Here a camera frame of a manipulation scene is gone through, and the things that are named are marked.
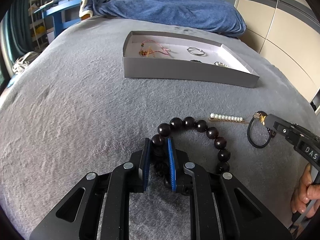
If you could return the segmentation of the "right hand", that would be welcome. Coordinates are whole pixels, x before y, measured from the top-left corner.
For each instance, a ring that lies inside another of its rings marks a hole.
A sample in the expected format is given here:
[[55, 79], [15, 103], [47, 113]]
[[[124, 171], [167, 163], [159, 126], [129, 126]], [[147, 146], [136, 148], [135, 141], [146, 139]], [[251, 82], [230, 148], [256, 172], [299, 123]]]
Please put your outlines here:
[[298, 186], [295, 188], [290, 202], [292, 213], [304, 213], [306, 205], [310, 200], [316, 200], [313, 207], [306, 214], [306, 218], [311, 218], [315, 215], [319, 208], [320, 187], [312, 185], [311, 164], [307, 164], [302, 176], [300, 177]]

